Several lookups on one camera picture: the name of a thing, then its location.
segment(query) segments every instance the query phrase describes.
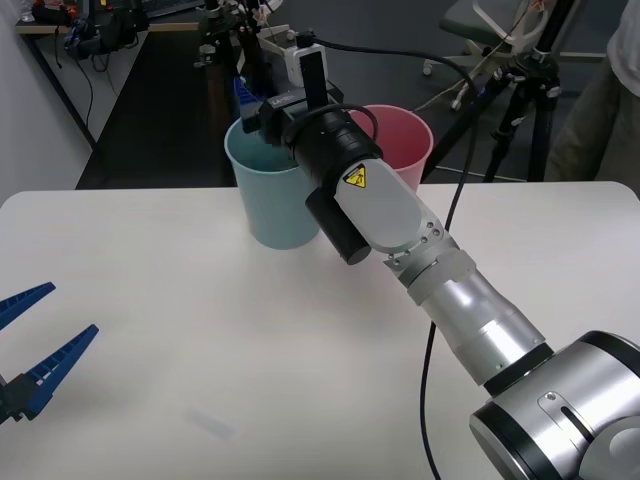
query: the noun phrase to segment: yellow warning sticker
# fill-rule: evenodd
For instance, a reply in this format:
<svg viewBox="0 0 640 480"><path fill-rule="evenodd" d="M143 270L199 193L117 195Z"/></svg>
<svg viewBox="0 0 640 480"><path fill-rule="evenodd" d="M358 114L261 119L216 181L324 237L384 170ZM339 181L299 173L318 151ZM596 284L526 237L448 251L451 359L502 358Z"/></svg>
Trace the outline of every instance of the yellow warning sticker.
<svg viewBox="0 0 640 480"><path fill-rule="evenodd" d="M367 171L363 164L358 165L344 177L344 181L354 187L367 188Z"/></svg>

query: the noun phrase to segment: table surface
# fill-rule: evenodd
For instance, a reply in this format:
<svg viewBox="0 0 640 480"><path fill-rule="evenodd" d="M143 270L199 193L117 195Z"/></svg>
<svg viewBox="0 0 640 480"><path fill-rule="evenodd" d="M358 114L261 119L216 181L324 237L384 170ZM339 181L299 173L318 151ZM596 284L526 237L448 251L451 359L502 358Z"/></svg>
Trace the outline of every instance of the table surface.
<svg viewBox="0 0 640 480"><path fill-rule="evenodd" d="M152 18L149 23L149 32L189 32L198 30L200 16L192 9L183 12ZM56 31L55 25L46 25L38 22L16 23L16 32L20 35L46 35ZM67 27L60 27L60 33L66 33Z"/></svg>
<svg viewBox="0 0 640 480"><path fill-rule="evenodd" d="M444 218L454 187L422 186ZM640 342L640 205L618 184L468 185L452 234L554 348ZM429 319L371 256L248 233L235 189L38 192L0 209L0 298L58 289L0 334L13 378L100 333L34 422L0 427L11 480L431 478L418 422ZM497 479L467 427L486 393L438 336L427 400L444 478Z"/></svg>

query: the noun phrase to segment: wall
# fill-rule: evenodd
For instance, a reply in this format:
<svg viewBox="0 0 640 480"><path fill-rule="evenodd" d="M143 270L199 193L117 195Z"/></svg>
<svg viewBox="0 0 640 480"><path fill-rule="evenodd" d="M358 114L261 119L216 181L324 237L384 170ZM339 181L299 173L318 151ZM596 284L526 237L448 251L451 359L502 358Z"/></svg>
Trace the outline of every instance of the wall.
<svg viewBox="0 0 640 480"><path fill-rule="evenodd" d="M91 149L67 113L23 41L14 31L17 0L0 1L0 205L25 190L74 189L91 155ZM40 41L74 105L84 117L89 105L89 87L78 67L65 57L59 37L59 59L55 66L53 37ZM117 52L109 68L119 92L135 61L139 47ZM116 97L106 74L82 62L94 88L89 122L98 138Z"/></svg>

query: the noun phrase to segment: floor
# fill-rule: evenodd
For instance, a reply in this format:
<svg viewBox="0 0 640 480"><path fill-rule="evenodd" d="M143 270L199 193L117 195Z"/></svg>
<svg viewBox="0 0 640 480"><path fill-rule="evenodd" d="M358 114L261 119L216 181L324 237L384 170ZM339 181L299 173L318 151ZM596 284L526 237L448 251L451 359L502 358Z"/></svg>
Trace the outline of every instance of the floor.
<svg viewBox="0 0 640 480"><path fill-rule="evenodd" d="M271 18L272 25L289 23L297 30L313 27L330 41L381 48L423 49L457 55L464 41L438 28L453 0L286 0ZM565 50L604 52L617 27L625 0L587 1ZM193 67L200 42L194 33L150 34L105 130L100 154L92 156L78 188L220 187L233 185L233 174L221 145L208 125L206 83ZM411 108L457 80L455 73L436 67L422 75L421 61L354 53L328 53L330 77L351 103L392 104ZM564 94L554 122L557 131L597 66L561 66ZM509 101L509 91L480 120L480 139L473 172L486 170L493 140ZM453 124L451 97L421 115L436 140ZM524 179L532 121L520 127L499 175ZM442 162L461 168L467 143L461 141ZM427 182L455 182L458 174L436 171ZM481 178L472 176L469 181Z"/></svg>

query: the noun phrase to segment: person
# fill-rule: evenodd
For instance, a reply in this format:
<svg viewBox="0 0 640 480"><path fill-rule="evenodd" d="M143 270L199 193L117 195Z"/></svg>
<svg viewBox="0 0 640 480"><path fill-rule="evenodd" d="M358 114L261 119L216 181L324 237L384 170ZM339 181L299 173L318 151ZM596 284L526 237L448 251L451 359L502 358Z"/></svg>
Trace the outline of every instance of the person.
<svg viewBox="0 0 640 480"><path fill-rule="evenodd" d="M640 196L639 21L640 0L629 0L606 59L549 152L546 181L612 180Z"/></svg>

